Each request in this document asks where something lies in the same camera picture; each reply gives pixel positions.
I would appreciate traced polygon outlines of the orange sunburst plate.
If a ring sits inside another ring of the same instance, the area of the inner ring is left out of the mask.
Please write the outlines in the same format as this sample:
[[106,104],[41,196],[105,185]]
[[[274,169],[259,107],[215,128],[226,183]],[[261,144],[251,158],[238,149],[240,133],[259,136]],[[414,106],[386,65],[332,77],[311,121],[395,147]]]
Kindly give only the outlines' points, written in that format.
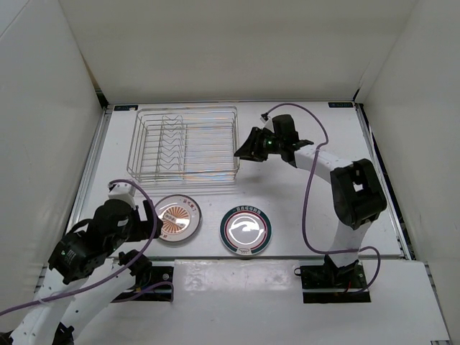
[[155,210],[163,223],[159,239],[168,244],[189,240],[201,227],[201,208],[188,195],[166,196],[156,203]]

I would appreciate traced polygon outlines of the wire dish rack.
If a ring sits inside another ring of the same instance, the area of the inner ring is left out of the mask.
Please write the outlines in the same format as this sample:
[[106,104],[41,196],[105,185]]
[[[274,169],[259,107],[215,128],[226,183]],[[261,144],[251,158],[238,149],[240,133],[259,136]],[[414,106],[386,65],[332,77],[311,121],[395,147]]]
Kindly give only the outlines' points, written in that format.
[[239,170],[234,106],[179,106],[137,112],[127,172],[140,183],[227,183]]

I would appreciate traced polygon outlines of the green rimmed back plate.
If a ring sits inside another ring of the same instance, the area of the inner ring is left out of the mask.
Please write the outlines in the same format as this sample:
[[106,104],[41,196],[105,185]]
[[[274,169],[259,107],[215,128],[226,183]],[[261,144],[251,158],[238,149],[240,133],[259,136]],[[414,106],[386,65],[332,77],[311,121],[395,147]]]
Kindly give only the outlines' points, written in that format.
[[261,254],[269,246],[272,224],[260,208],[235,206],[223,216],[219,236],[232,254],[252,257]]

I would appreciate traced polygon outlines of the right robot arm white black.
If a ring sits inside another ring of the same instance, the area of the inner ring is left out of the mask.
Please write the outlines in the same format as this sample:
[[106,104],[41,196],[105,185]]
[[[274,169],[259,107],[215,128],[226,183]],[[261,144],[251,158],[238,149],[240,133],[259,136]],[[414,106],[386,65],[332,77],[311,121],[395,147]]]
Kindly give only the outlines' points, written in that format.
[[263,128],[253,127],[234,155],[253,162],[279,155],[294,168],[310,173],[308,185],[312,185],[314,177],[330,184],[338,226],[331,248],[323,254],[321,272],[314,277],[334,288],[350,282],[365,234],[387,207],[372,162],[344,160],[324,152],[310,140],[301,139],[288,114],[268,119]]

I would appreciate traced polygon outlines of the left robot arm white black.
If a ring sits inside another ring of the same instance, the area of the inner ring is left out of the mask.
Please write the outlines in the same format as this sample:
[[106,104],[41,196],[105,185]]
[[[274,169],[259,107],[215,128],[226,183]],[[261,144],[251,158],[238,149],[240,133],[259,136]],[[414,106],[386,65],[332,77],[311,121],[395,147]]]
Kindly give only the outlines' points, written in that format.
[[33,305],[19,325],[1,335],[2,344],[52,344],[78,290],[125,242],[157,238],[161,221],[150,199],[143,201],[147,216],[140,219],[133,201],[109,199],[92,218],[77,223],[56,245],[48,260],[42,286]]

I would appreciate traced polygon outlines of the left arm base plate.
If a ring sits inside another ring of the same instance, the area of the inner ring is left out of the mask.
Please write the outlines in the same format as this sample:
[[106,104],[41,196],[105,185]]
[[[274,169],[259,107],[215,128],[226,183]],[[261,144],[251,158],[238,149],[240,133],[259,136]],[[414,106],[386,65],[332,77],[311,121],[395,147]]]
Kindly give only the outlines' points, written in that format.
[[173,266],[148,266],[136,271],[134,284],[119,294],[112,303],[172,302]]

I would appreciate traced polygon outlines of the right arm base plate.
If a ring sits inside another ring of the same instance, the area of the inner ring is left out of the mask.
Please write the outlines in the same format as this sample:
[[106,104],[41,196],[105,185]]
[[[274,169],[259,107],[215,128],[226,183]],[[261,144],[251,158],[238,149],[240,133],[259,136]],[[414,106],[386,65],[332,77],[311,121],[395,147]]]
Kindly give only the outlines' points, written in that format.
[[370,303],[364,268],[357,264],[353,271],[332,282],[326,277],[323,265],[304,265],[294,269],[300,278],[305,304]]

